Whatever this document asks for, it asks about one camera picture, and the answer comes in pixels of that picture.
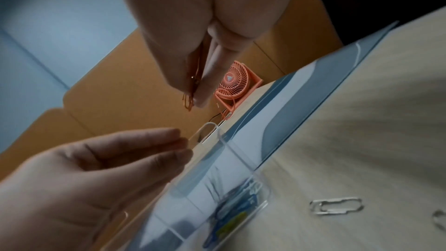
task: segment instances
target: orange-brown board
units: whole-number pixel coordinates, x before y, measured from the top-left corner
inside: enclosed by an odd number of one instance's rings
[[[342,47],[322,0],[291,0],[256,44],[285,74]]]
[[[60,108],[48,110],[0,154],[0,180],[39,152],[91,136],[92,134],[65,110]]]
[[[265,82],[283,73],[256,46],[240,58]],[[191,137],[220,112],[212,99],[188,112],[182,93],[167,86],[138,30],[129,35],[64,97],[65,109],[91,132],[172,126]]]

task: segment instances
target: hand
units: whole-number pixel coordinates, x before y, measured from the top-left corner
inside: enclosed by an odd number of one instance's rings
[[[184,169],[186,146],[177,129],[140,130],[30,158],[0,184],[1,249],[86,250],[113,215]]]
[[[195,104],[203,106],[234,59],[279,19],[290,0],[125,1],[172,87],[190,94],[198,58],[204,57],[194,93]]]

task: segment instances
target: fan grille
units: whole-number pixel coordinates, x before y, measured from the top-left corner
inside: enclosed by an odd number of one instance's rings
[[[223,99],[237,99],[243,96],[248,88],[248,70],[242,63],[234,61],[220,83],[216,94]]]

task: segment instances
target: fan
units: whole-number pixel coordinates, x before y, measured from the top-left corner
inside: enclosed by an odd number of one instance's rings
[[[227,120],[245,99],[261,84],[260,79],[243,63],[234,61],[225,74],[214,96],[226,109],[222,117]]]

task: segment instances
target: silver paper clip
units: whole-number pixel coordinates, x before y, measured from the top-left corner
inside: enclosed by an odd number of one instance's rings
[[[331,204],[341,204],[349,201],[355,201],[360,204],[357,208],[344,208],[344,209],[325,209],[324,206]],[[310,202],[310,210],[316,215],[345,215],[350,212],[359,212],[364,209],[362,204],[362,199],[358,197],[344,197],[344,198],[333,198],[333,199],[322,199],[313,200]]]
[[[444,212],[443,210],[437,210],[432,214],[433,223],[442,231],[446,231],[446,227],[440,222],[440,218],[445,216],[446,212]]]

